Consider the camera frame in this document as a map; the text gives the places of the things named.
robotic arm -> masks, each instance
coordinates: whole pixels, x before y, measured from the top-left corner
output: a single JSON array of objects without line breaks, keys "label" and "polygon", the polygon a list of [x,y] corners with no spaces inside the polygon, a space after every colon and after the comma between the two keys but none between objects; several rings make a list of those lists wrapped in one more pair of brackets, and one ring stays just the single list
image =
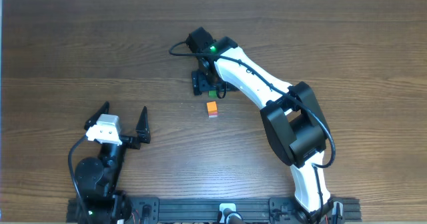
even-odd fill
[{"label": "robotic arm", "polygon": [[301,115],[290,122],[286,117],[300,108],[284,94],[310,108],[328,129],[311,88],[304,82],[292,86],[275,78],[256,65],[229,37],[216,41],[202,27],[190,33],[185,44],[193,53],[187,56],[197,57],[199,72],[205,75],[210,85],[217,85],[217,92],[222,86],[218,83],[232,84],[260,108],[270,146],[280,160],[291,167],[296,186],[295,198],[304,213],[319,217],[329,211],[330,192],[326,189],[323,170],[315,167],[322,165],[325,133],[318,121],[303,109]]}]

wood grain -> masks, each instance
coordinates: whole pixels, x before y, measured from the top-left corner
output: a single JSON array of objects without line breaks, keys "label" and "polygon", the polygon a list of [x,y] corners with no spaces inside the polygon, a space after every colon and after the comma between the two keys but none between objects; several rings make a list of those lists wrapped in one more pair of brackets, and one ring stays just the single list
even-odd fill
[{"label": "wood grain", "polygon": [[[195,59],[170,45],[199,26],[280,79],[314,88],[337,143],[331,193],[365,221],[427,220],[427,0],[4,0],[2,221],[64,221],[67,154],[104,101],[152,143],[127,153],[131,195],[290,196],[290,170],[241,93],[194,97]],[[74,163],[96,155],[86,143]]]}]

tabletop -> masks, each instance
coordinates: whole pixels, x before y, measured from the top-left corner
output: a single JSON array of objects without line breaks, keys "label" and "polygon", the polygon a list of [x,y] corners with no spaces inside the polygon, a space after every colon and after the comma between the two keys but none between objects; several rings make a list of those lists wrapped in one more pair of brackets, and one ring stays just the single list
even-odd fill
[{"label": "tabletop", "polygon": [[[427,219],[427,0],[3,0],[2,221],[65,220],[67,155],[104,101],[128,134],[148,108],[130,195],[291,197],[259,109],[228,93],[208,118],[197,60],[167,53],[200,26],[313,88],[336,142],[331,194],[359,198],[365,221]],[[82,144],[74,165],[98,151]]]}]

